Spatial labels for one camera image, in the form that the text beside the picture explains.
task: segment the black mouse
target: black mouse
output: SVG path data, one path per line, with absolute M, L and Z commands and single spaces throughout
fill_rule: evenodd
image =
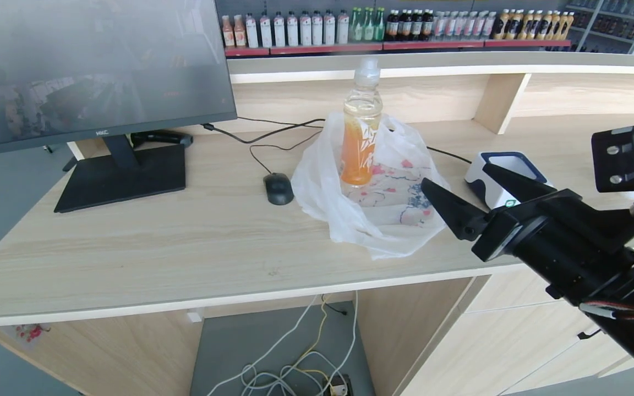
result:
M 273 205 L 287 205 L 295 196 L 292 194 L 290 178 L 284 173 L 271 173 L 264 177 L 266 195 Z

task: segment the monitor base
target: monitor base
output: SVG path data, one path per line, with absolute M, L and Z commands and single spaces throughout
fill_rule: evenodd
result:
M 111 155 L 78 161 L 63 190 L 56 213 L 184 190 L 184 146 L 132 151 L 138 167 L 120 167 Z

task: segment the black cable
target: black cable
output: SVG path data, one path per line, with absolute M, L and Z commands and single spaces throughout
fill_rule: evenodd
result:
M 310 139 L 314 138 L 314 137 L 315 137 L 315 136 L 317 136 L 317 134 L 318 134 L 318 133 L 320 133 L 320 132 L 322 132 L 322 130 L 318 130 L 317 132 L 312 133 L 312 135 L 310 135 L 310 137 L 308 137 L 308 138 L 307 138 L 307 139 L 305 139 L 305 140 L 302 140 L 301 142 L 296 143 L 295 145 L 293 145 L 293 146 L 292 146 L 292 147 L 290 147 L 290 148 L 285 148 L 285 147 L 276 146 L 276 145 L 250 145 L 250 146 L 249 146 L 249 153 L 251 153 L 251 156 L 254 158 L 254 160 L 256 160 L 256 162 L 258 162 L 258 163 L 259 163 L 259 164 L 260 164 L 260 165 L 261 165 L 264 169 L 266 169 L 266 171 L 267 171 L 268 173 L 272 173 L 272 172 L 271 172 L 271 170 L 270 170 L 270 169 L 268 169 L 268 168 L 267 168 L 267 166 L 265 166 L 265 165 L 264 165 L 264 163 L 262 163 L 262 162 L 261 162 L 261 160 L 259 160 L 258 158 L 256 158 L 256 155 L 254 154 L 254 150 L 252 150 L 254 147 L 274 147 L 274 148 L 280 149 L 280 150 L 282 150 L 282 151 L 290 151 L 290 150 L 292 150 L 293 148 L 295 148 L 295 147 L 297 147 L 297 146 L 301 145 L 302 143 L 305 143 L 305 142 L 307 142 L 308 140 L 310 140 Z
M 248 117 L 237 117 L 240 120 L 248 120 L 248 121 L 259 121 L 261 123 L 271 123 L 271 124 L 277 124 L 277 125 L 294 125 L 294 126 L 298 126 L 300 124 L 295 124 L 295 123 L 284 123 L 281 121 L 274 121 L 274 120 L 261 120 L 261 118 L 248 118 Z M 315 125 L 304 125 L 307 128 L 322 128 L 319 126 L 315 126 Z
M 287 126 L 285 128 L 280 128 L 280 129 L 274 130 L 272 132 L 266 133 L 266 135 L 261 135 L 261 136 L 257 137 L 256 139 L 253 139 L 253 140 L 243 140 L 241 137 L 239 138 L 237 135 L 234 135 L 234 133 L 229 133 L 229 132 L 227 132 L 225 130 L 219 129 L 219 128 L 215 127 L 212 124 L 202 124 L 202 127 L 204 127 L 204 129 L 206 129 L 206 130 L 216 130 L 219 133 L 224 133 L 224 135 L 227 135 L 230 138 L 234 138 L 235 140 L 237 140 L 237 141 L 239 141 L 241 143 L 244 143 L 245 145 L 251 145 L 251 143 L 258 142 L 259 140 L 267 138 L 269 136 L 273 136 L 276 133 L 281 133 L 281 132 L 283 132 L 285 130 L 290 130 L 290 129 L 299 128 L 299 127 L 309 127 L 309 124 L 314 124 L 314 123 L 317 123 L 319 121 L 324 121 L 324 118 L 315 118 L 314 120 L 310 120 L 310 121 L 307 121 L 306 123 L 302 123 L 302 124 L 290 124 L 290 126 Z
M 330 304 L 326 303 L 324 301 L 324 295 L 322 295 L 322 303 L 324 303 L 327 306 L 327 308 L 331 309 L 332 311 L 334 311 L 334 312 L 336 312 L 338 314 L 342 314 L 344 316 L 347 316 L 349 314 L 349 312 L 347 312 L 347 311 L 341 311 L 340 309 L 334 308 Z
M 471 163 L 471 161 L 467 160 L 466 158 L 463 158 L 463 156 L 453 155 L 453 153 L 449 153 L 449 152 L 444 151 L 444 150 L 439 150 L 438 148 L 433 148 L 433 147 L 427 146 L 427 150 L 437 151 L 438 153 L 442 153 L 443 155 L 448 155 L 448 156 L 451 156 L 451 157 L 456 158 L 458 160 L 462 160 L 462 161 L 464 161 L 466 163 Z

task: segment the bottle cap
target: bottle cap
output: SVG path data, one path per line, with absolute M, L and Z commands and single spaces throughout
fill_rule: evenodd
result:
M 362 58 L 362 64 L 354 72 L 354 82 L 357 85 L 377 85 L 380 80 L 378 59 L 373 57 Z

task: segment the plastic bag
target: plastic bag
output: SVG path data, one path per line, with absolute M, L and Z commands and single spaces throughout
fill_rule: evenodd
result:
M 420 183 L 429 178 L 447 190 L 450 187 L 437 173 L 417 130 L 382 115 L 375 136 L 373 178 L 360 188 L 342 187 L 343 140 L 344 114 L 332 113 L 292 176 L 292 190 L 302 210 L 328 222 L 333 241 L 365 246 L 373 259 L 405 257 L 445 227 Z

